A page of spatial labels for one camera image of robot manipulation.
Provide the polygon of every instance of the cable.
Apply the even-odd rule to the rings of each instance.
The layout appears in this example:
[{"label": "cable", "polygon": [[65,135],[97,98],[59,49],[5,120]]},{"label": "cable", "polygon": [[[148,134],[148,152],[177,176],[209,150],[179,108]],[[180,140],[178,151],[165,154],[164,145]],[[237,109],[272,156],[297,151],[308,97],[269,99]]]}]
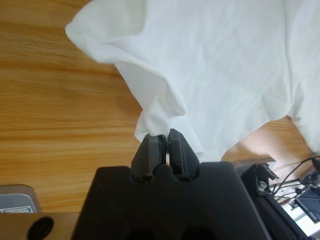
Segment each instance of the cable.
[{"label": "cable", "polygon": [[313,185],[314,185],[313,182],[304,182],[304,183],[298,183],[298,184],[292,184],[292,185],[282,186],[281,188],[284,189],[284,188],[289,188],[289,187],[294,187],[294,186],[300,186],[300,185],[302,185],[302,186],[305,187],[304,184],[313,184]]},{"label": "cable", "polygon": [[290,177],[290,175],[291,175],[295,170],[297,170],[302,164],[304,164],[305,162],[310,161],[310,160],[312,160],[312,159],[316,159],[316,158],[320,158],[320,156],[310,157],[310,158],[308,158],[308,159],[300,162],[300,163],[298,164],[298,166],[296,166],[296,167],[284,178],[284,180],[280,183],[279,188],[278,188],[275,192],[273,192],[273,191],[276,189],[276,187],[274,187],[274,189],[273,189],[273,191],[272,191],[272,195],[273,195],[273,196],[276,195],[276,193],[281,189],[282,185],[286,182],[286,180],[288,179],[288,177]]},{"label": "cable", "polygon": [[295,191],[289,192],[289,193],[283,194],[283,195],[281,196],[281,198],[284,197],[284,196],[290,195],[290,194],[297,194],[297,193],[296,193]]},{"label": "cable", "polygon": [[306,200],[319,200],[320,201],[320,197],[286,197],[286,196],[275,196],[278,198],[283,198],[283,199],[306,199]]}]

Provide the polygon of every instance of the white cloth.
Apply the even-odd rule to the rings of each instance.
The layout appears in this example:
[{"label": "white cloth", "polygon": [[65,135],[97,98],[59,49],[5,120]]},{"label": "white cloth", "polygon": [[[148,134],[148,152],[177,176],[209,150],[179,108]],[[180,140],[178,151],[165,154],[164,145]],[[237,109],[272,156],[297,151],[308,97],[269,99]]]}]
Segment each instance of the white cloth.
[{"label": "white cloth", "polygon": [[93,0],[70,40],[114,63],[143,111],[135,136],[175,128],[201,162],[289,115],[320,151],[320,1]]}]

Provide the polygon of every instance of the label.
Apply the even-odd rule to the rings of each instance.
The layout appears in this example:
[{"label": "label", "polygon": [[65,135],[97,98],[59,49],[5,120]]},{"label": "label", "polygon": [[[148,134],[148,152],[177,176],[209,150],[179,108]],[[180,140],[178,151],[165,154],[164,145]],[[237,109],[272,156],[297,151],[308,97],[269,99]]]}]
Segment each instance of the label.
[{"label": "label", "polygon": [[33,213],[31,206],[19,206],[0,209],[0,213],[4,214],[30,214]]}]

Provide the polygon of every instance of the wooden table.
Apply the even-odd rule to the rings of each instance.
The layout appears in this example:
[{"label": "wooden table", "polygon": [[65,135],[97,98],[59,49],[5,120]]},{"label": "wooden table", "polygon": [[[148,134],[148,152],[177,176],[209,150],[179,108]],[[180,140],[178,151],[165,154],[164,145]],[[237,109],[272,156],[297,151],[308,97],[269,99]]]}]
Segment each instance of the wooden table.
[{"label": "wooden table", "polygon": [[[0,1],[0,185],[33,187],[44,212],[79,212],[95,170],[129,166],[139,146],[133,133],[141,108],[126,83],[65,34],[87,2]],[[285,117],[223,160],[270,155],[283,177],[310,154]]]}]

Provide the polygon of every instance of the gray device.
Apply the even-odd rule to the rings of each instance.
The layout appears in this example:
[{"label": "gray device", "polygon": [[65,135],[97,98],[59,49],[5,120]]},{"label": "gray device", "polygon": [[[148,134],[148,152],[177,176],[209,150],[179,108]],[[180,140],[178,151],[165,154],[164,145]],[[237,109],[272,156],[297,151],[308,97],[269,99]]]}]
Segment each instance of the gray device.
[{"label": "gray device", "polygon": [[27,185],[0,186],[0,213],[40,213],[35,191]]}]

